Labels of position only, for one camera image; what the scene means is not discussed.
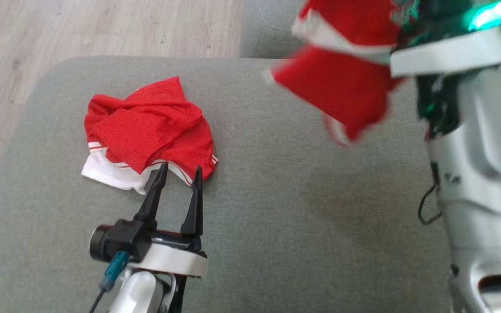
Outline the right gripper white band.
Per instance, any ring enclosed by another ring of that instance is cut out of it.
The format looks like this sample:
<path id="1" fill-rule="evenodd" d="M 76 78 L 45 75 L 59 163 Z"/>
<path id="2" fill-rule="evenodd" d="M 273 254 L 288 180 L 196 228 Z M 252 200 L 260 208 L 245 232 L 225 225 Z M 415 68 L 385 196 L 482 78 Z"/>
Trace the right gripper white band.
<path id="1" fill-rule="evenodd" d="M 393 77 L 501 65 L 501 0 L 420 0 L 390 57 Z"/>

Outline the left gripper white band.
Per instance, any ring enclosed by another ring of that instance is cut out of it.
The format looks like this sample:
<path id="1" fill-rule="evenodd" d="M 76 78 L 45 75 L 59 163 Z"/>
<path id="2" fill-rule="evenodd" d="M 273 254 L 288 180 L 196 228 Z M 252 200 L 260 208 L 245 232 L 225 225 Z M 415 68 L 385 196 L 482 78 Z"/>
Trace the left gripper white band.
<path id="1" fill-rule="evenodd" d="M 149 191 L 134 220 L 142 222 L 148 230 L 157 227 L 156 215 L 161 192 L 167 181 L 169 163 L 163 163 L 157 171 Z M 192 198 L 180 233 L 158 230 L 153 234 L 151 246 L 140 262 L 131 262 L 129 267 L 151 272 L 203 278 L 207 276 L 209 260 L 202 250 L 203 235 L 203 176 L 197 167 L 191 189 Z"/>

